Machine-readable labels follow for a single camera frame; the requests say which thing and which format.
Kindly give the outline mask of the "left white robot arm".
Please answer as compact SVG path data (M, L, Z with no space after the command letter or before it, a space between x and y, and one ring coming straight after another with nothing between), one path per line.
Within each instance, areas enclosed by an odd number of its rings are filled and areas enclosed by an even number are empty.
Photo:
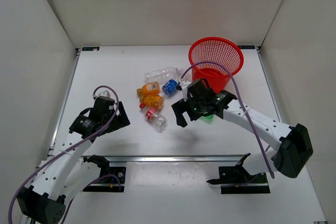
M30 186L22 186L16 200L23 215L38 223L59 223L66 206L92 182L112 176L109 161L99 155L82 157L96 138L130 125L123 104L108 97L96 97L69 127L58 155L41 165Z

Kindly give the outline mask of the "blue label plastic bottle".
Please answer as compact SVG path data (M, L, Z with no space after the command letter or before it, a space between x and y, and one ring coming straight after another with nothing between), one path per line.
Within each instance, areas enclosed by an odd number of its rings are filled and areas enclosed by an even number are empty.
M162 92L165 96L171 97L177 91L181 91L181 81L179 79L170 79L162 87Z

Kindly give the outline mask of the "clear plastic bottle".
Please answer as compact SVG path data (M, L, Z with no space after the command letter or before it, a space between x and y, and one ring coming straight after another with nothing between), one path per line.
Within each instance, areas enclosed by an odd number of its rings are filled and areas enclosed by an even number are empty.
M145 73L145 82L167 82L179 75L180 71L176 67L166 67Z

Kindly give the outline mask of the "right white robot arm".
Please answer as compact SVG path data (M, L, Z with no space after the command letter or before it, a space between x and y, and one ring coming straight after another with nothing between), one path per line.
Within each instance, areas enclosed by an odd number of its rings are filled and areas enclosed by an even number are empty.
M229 167L225 178L208 180L211 185L246 185L266 172L296 178L313 154L308 129L301 124L291 126L277 122L240 102L226 90L216 93L204 79L182 81L177 89L183 93L183 97L172 105L178 126L187 126L184 113L191 121L215 115L255 134L270 147L267 151L261 150L260 154L243 155L236 165Z

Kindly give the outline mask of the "red label small bottle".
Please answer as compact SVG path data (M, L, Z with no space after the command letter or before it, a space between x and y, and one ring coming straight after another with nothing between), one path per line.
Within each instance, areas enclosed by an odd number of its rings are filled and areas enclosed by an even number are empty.
M166 127L167 119L156 108L146 108L145 118L157 130L161 131Z

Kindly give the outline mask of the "orange barcode label bottle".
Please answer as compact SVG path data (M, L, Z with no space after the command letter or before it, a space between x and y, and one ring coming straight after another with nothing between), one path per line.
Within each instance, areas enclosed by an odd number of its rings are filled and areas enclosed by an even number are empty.
M137 95L140 96L148 96L148 95L158 95L160 93L160 85L156 82L151 82L145 84L143 87L137 89Z

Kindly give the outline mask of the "orange floral label bottle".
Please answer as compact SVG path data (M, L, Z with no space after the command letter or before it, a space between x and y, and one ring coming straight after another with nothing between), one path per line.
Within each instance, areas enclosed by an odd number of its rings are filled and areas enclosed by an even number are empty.
M160 95L142 95L140 96L139 100L142 107L147 106L160 110L164 105L164 98Z

